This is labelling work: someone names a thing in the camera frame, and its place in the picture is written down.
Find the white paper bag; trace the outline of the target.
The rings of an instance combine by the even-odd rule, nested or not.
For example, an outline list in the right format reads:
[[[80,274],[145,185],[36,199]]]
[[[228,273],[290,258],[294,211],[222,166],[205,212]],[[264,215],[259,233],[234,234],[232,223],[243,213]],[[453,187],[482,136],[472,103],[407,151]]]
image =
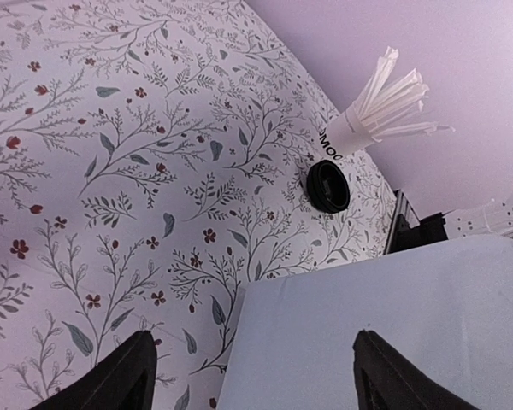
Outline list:
[[[219,408],[356,408],[362,330],[476,407],[513,409],[513,240],[478,235],[249,284]]]

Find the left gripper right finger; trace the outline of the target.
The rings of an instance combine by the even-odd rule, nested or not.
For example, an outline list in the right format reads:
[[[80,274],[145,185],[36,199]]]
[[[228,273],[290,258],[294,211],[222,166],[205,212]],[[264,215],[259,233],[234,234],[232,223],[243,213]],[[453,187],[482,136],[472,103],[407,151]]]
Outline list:
[[[375,331],[359,331],[352,346],[360,409],[473,409],[435,383]]]

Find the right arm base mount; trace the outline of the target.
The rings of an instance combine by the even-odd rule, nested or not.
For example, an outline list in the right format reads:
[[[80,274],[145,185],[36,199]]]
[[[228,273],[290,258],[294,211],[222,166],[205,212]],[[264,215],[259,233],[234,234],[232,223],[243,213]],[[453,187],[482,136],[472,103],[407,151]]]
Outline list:
[[[443,242],[448,239],[445,231],[445,216],[442,213],[419,219],[408,197],[401,190],[396,190],[394,194],[396,203],[383,252],[384,255]]]

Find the floral table mat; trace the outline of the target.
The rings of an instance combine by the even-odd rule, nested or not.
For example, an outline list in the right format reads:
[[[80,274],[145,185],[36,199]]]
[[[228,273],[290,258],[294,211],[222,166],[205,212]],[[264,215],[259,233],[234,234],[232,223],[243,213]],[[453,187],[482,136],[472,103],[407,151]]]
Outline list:
[[[135,331],[154,408],[215,408],[248,283],[385,248],[368,154],[344,212],[306,195],[337,113],[243,1],[0,1],[0,409]]]

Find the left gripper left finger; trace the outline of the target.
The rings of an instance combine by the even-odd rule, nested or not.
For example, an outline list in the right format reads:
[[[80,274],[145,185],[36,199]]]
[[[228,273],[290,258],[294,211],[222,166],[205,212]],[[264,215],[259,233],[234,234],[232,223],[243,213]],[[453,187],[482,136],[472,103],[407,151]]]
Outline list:
[[[150,409],[157,352],[149,331],[135,331],[83,378],[39,403],[37,410]]]

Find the stack of black lids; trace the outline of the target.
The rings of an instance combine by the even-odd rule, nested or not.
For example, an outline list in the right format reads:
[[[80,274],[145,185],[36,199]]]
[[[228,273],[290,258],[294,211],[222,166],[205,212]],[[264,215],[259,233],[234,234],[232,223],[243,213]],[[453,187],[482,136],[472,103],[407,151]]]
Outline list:
[[[351,193],[342,170],[329,160],[319,161],[308,171],[306,191],[311,204],[319,211],[337,214],[350,204]]]

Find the white cup holding straws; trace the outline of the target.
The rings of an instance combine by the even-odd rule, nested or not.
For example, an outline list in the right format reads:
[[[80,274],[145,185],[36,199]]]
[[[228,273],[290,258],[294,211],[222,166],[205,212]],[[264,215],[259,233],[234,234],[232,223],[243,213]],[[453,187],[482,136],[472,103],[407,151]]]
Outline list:
[[[342,161],[348,155],[366,149],[377,142],[359,120],[356,110],[350,106],[320,131],[317,148],[330,161]]]

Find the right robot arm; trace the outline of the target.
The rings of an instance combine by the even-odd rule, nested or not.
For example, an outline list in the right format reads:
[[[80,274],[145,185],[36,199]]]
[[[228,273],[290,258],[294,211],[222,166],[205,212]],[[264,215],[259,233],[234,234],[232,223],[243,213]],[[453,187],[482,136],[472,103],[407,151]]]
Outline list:
[[[495,234],[513,239],[513,195],[503,201],[491,200],[485,205],[457,209],[444,216],[448,239],[480,234]]]

